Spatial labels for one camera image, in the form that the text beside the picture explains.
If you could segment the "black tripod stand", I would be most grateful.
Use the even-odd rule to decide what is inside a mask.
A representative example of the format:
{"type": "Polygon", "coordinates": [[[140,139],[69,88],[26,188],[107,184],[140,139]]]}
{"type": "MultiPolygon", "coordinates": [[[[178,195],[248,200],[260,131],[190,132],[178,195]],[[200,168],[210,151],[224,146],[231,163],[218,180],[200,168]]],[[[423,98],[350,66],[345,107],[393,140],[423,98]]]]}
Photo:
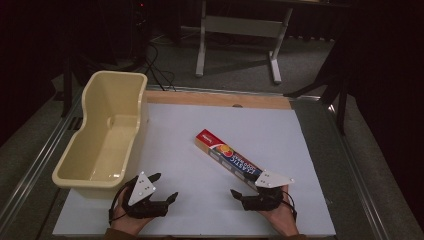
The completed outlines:
{"type": "Polygon", "coordinates": [[[321,66],[313,83],[300,88],[299,90],[285,93],[285,97],[298,98],[305,93],[322,86],[326,86],[324,92],[319,98],[322,105],[329,107],[335,100],[338,100],[336,111],[336,126],[339,132],[344,135],[344,120],[348,95],[348,77],[342,73],[343,63],[340,63],[338,57],[342,55],[343,37],[338,37],[329,52],[326,60],[321,66]]]}

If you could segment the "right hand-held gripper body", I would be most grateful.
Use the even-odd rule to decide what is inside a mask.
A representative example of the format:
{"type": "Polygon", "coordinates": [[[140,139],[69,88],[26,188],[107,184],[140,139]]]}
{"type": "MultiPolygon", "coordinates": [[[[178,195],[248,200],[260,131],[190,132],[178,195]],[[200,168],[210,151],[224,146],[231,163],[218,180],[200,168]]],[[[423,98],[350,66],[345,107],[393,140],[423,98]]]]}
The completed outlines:
{"type": "MultiPolygon", "coordinates": [[[[240,201],[246,211],[271,211],[276,209],[283,202],[281,187],[294,182],[292,178],[269,170],[264,170],[258,177],[251,174],[246,174],[245,177],[254,180],[257,190],[255,196],[243,196],[240,201]]],[[[295,204],[290,194],[289,197],[292,211],[294,211],[295,204]]]]}

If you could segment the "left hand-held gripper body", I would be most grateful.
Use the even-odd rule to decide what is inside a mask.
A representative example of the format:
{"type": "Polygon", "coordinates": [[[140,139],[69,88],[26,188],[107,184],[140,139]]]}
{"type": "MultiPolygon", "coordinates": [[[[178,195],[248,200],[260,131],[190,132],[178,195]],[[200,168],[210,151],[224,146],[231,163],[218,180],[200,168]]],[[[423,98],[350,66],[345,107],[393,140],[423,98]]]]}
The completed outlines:
{"type": "Polygon", "coordinates": [[[123,190],[127,188],[127,191],[123,198],[122,208],[129,217],[137,219],[164,217],[168,212],[169,205],[166,201],[150,200],[156,187],[148,177],[144,172],[140,172],[123,187],[123,190]]]}

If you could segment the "person's right hand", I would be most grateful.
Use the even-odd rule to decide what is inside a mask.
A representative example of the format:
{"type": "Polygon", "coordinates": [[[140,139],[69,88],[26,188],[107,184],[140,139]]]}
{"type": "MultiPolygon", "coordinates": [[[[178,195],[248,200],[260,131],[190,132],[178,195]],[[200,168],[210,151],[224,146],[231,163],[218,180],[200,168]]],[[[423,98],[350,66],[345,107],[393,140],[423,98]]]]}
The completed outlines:
{"type": "Polygon", "coordinates": [[[299,234],[296,221],[294,219],[288,194],[288,186],[281,187],[283,202],[271,211],[259,211],[271,226],[282,236],[291,237],[299,234]]]}

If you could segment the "person's left hand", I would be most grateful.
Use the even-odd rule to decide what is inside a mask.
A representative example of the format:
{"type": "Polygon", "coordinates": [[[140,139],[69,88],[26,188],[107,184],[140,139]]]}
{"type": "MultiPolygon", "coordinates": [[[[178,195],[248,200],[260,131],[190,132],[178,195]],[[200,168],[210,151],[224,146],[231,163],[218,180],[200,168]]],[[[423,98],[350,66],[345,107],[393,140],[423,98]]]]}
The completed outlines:
{"type": "Polygon", "coordinates": [[[117,203],[113,209],[113,217],[110,227],[121,232],[137,237],[141,230],[152,221],[152,218],[137,219],[127,215],[122,208],[123,198],[127,188],[125,188],[119,195],[117,203]]]}

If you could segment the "metal rail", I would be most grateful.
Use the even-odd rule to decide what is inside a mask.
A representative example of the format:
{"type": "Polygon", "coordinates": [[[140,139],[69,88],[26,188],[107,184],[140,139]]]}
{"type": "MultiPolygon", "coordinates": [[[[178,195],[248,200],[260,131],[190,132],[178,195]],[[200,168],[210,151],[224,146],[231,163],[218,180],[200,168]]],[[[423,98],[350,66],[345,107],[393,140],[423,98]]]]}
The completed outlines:
{"type": "Polygon", "coordinates": [[[356,159],[351,151],[351,148],[344,135],[341,134],[336,123],[333,123],[336,135],[340,139],[345,155],[347,156],[347,162],[349,165],[349,171],[352,176],[353,185],[355,186],[357,195],[361,202],[362,208],[371,227],[375,240],[390,240],[387,230],[382,222],[380,214],[376,208],[375,202],[370,195],[364,178],[360,172],[360,169],[356,163],[356,159]]]}
{"type": "Polygon", "coordinates": [[[71,134],[82,121],[80,98],[66,114],[48,101],[0,147],[0,238],[31,234],[55,214],[63,191],[51,174],[71,134]]]}

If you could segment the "dark equipment rack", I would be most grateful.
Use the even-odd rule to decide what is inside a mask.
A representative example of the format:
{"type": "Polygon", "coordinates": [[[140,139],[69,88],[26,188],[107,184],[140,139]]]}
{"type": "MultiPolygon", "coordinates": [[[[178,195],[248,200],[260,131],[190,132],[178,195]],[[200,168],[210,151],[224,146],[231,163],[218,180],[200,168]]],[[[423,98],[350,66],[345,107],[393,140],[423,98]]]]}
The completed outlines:
{"type": "Polygon", "coordinates": [[[133,62],[142,65],[145,62],[147,45],[150,38],[150,0],[132,1],[133,62]]]}

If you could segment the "wooden board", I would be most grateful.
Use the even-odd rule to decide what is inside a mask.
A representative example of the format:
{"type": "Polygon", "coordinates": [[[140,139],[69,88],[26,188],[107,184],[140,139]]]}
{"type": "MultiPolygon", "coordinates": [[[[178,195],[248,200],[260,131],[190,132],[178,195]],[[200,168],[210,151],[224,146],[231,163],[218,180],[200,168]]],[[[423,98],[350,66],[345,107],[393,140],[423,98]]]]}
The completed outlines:
{"type": "Polygon", "coordinates": [[[290,110],[289,100],[281,96],[224,94],[201,92],[173,92],[147,90],[147,101],[159,104],[225,106],[240,108],[290,110]]]}

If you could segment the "white metal table frame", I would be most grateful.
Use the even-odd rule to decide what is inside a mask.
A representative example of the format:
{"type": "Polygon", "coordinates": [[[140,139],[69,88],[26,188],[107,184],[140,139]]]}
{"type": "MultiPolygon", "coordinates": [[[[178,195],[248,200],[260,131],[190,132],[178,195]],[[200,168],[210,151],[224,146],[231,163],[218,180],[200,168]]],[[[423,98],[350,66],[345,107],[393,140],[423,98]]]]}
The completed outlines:
{"type": "Polygon", "coordinates": [[[207,0],[201,0],[200,45],[195,75],[197,77],[202,77],[204,75],[207,32],[266,37],[276,40],[274,49],[268,52],[268,62],[274,83],[281,84],[282,77],[278,64],[278,55],[292,12],[292,8],[287,8],[284,18],[281,21],[213,16],[207,14],[207,0]]]}

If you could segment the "cream plastic bin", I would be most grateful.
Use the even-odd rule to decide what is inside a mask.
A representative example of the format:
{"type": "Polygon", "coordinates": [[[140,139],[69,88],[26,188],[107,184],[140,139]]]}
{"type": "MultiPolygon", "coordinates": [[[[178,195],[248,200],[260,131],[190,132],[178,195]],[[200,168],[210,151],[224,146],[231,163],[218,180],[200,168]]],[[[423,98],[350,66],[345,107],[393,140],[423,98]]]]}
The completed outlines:
{"type": "Polygon", "coordinates": [[[141,73],[91,76],[81,98],[82,124],[52,173],[58,187],[102,198],[138,173],[149,121],[146,86],[141,73]]]}

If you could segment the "long plastic wrap box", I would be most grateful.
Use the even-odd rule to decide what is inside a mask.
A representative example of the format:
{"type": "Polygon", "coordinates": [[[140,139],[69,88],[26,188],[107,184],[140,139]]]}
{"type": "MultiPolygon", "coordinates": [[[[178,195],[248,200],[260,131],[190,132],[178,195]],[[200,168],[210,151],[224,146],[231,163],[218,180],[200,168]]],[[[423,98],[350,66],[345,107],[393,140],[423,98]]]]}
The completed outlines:
{"type": "Polygon", "coordinates": [[[246,178],[245,175],[251,174],[258,177],[263,172],[263,169],[258,165],[248,160],[207,129],[202,130],[195,137],[195,145],[233,175],[256,190],[254,180],[246,178]]]}

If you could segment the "white table sheet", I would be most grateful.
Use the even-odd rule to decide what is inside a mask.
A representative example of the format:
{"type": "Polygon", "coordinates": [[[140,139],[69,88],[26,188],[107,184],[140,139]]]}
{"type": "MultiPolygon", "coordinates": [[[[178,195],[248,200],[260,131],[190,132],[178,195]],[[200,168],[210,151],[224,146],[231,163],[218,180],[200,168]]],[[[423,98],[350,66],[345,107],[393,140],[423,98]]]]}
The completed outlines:
{"type": "Polygon", "coordinates": [[[195,137],[207,129],[251,162],[293,179],[289,193],[297,226],[308,236],[335,229],[306,142],[292,110],[150,104],[139,170],[159,173],[156,200],[175,194],[166,216],[149,223],[144,236],[270,237],[273,228],[231,195],[254,191],[201,151],[195,137]]]}

